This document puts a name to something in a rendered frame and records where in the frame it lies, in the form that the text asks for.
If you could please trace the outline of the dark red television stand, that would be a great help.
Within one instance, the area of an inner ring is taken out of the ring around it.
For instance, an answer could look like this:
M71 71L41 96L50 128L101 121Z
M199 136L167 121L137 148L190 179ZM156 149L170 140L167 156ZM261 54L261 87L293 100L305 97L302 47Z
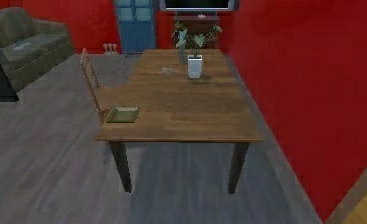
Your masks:
M199 18L198 13L176 13L173 17L173 34L171 35L173 44L179 40L180 28L176 27L179 22L182 26L188 29L191 35L208 33L213 29L214 25L220 24L220 18L215 13L207 13L204 18Z

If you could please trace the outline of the brown wooden chair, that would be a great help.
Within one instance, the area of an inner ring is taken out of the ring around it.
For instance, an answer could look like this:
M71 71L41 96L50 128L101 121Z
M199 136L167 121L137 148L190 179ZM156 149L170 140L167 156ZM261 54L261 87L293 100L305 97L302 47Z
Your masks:
M95 108L96 108L96 111L99 117L99 121L101 124L103 124L106 121L106 118L110 112L110 109L109 108L103 109L99 102L98 91L100 90L101 85L99 83L97 73L94 70L93 64L90 60L90 57L89 57L89 54L86 48L84 48L81 52L80 66L83 72L84 79L87 83L87 87L92 96L92 99L93 99L93 102L94 102L94 105L95 105Z
M105 55L118 55L117 45L113 43L105 43L103 45Z

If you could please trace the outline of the brown wooden dining table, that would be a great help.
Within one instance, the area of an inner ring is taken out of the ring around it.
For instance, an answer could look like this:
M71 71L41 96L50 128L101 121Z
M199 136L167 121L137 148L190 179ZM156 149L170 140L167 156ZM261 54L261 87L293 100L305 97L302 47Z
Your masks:
M109 143L126 192L132 191L127 142L232 143L228 192L235 192L249 145L264 137L222 52L202 54L204 72L190 79L176 50L147 49L126 83L98 91L103 108L140 108L134 123L104 122L96 136ZM165 75L162 67L179 73Z

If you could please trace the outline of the yellow wooden furniture corner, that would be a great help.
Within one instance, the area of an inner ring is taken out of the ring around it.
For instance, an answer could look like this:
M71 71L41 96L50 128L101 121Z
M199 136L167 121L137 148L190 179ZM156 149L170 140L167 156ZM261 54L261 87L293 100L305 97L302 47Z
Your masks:
M367 224L367 168L336 206L325 224Z

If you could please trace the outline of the grey blue sofa cushion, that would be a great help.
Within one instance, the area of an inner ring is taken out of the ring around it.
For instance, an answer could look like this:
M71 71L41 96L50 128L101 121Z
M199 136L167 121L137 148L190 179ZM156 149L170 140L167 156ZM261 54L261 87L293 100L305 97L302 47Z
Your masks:
M18 41L14 47L13 47L13 50L14 51L21 51L21 50L24 50L24 49L27 49L27 48L30 48L32 47L33 44L30 43L30 42L23 42L23 41Z

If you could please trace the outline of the blue panelled door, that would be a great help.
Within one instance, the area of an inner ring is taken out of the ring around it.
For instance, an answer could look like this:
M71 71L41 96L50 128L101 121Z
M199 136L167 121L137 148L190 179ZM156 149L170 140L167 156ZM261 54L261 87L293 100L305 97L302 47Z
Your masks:
M156 47L154 0L113 0L121 49L138 54Z

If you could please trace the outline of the green square tray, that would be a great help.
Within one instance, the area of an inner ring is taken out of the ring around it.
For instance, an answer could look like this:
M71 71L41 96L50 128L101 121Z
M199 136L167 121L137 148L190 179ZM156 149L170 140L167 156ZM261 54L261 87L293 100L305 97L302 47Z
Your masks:
M134 123L138 117L139 107L114 107L107 116L108 123Z

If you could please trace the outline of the grey blue vase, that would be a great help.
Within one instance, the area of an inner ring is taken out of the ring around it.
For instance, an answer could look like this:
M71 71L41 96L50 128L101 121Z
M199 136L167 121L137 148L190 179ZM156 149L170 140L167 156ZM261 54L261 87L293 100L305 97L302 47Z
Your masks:
M186 37L187 32L188 32L187 29L180 31L178 34L178 41L175 44L175 47L179 49L179 60L182 64L187 63L186 54L185 54L185 46L187 42L187 37Z

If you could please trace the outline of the black television set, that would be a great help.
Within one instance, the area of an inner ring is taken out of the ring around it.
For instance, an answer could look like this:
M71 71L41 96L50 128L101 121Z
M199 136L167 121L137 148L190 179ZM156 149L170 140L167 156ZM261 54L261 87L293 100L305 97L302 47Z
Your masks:
M159 8L178 12L236 11L239 0L159 0Z

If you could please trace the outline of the plant in white pot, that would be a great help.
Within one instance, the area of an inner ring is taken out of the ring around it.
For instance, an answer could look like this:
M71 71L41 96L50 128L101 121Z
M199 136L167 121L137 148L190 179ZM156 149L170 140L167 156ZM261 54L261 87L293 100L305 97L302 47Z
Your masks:
M180 28L180 31L187 29L179 22L176 23L176 27ZM201 77L204 59L200 51L209 40L215 39L221 32L222 28L219 25L214 25L213 29L205 34L200 33L191 35L187 32L185 54L187 59L188 77L190 79L199 79Z

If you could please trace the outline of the olive green sofa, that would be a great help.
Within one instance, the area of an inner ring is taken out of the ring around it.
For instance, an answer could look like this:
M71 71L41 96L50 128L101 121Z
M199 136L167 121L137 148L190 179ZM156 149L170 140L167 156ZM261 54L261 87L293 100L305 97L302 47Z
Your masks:
M14 51L18 41L33 46ZM65 23L33 18L20 7L0 9L0 63L16 92L74 53Z

